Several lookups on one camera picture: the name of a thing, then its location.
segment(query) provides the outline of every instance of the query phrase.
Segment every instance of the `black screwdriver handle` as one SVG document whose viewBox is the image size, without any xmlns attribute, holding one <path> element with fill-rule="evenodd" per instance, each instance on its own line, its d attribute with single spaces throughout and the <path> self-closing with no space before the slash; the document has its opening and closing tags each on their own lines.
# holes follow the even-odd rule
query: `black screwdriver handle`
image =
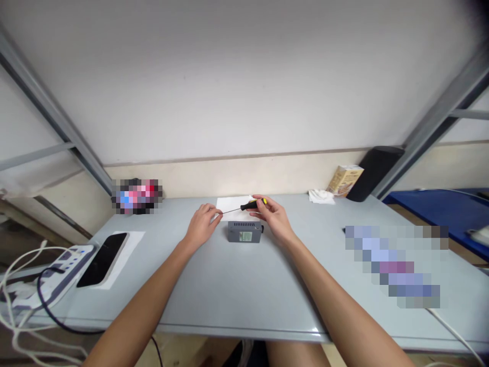
<svg viewBox="0 0 489 367">
<path fill-rule="evenodd" d="M 261 201 L 263 201 L 263 204 L 266 204 L 266 199 L 265 198 L 261 199 Z M 250 201 L 248 204 L 241 205 L 241 210 L 256 209 L 256 208 L 258 208 L 258 204 L 256 202 L 256 199 Z"/>
</svg>

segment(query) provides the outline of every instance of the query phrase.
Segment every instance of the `white power strip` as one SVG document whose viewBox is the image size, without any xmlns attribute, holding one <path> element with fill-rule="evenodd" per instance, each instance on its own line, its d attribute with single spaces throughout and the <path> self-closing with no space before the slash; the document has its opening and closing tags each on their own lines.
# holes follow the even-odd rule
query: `white power strip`
<svg viewBox="0 0 489 367">
<path fill-rule="evenodd" d="M 42 275 L 41 293 L 46 304 L 53 305 L 55 300 L 61 299 L 76 280 L 76 275 L 96 252 L 93 245 L 77 245 L 69 249 L 72 252 L 63 252 L 50 266 L 64 270 L 63 274 L 47 270 Z M 12 306 L 18 310 L 38 310 L 42 307 L 37 292 L 27 298 L 17 297 Z"/>
</svg>

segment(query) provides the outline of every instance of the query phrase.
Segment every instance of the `cardboard box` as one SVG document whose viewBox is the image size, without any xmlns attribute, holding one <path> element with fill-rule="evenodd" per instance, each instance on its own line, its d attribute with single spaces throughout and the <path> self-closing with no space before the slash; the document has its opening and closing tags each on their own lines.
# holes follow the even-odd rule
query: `cardboard box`
<svg viewBox="0 0 489 367">
<path fill-rule="evenodd" d="M 335 197 L 346 197 L 362 172 L 363 168 L 357 165 L 338 166 L 326 191 Z"/>
</svg>

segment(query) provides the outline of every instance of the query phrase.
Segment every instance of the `leg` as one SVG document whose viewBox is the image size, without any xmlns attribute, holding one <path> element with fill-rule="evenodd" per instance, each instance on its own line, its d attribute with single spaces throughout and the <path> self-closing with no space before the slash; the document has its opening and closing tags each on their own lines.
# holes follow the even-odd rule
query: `leg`
<svg viewBox="0 0 489 367">
<path fill-rule="evenodd" d="M 331 367 L 321 344 L 266 342 L 270 367 Z"/>
</svg>

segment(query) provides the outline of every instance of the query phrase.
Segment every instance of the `ventilation slot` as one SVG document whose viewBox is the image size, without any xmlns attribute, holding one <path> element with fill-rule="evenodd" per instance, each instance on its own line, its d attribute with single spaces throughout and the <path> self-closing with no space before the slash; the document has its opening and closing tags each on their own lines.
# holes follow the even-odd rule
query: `ventilation slot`
<svg viewBox="0 0 489 367">
<path fill-rule="evenodd" d="M 255 223 L 251 223 L 251 222 L 234 222 L 234 225 L 235 226 L 239 226 L 239 227 L 254 227 L 255 226 Z"/>
</svg>

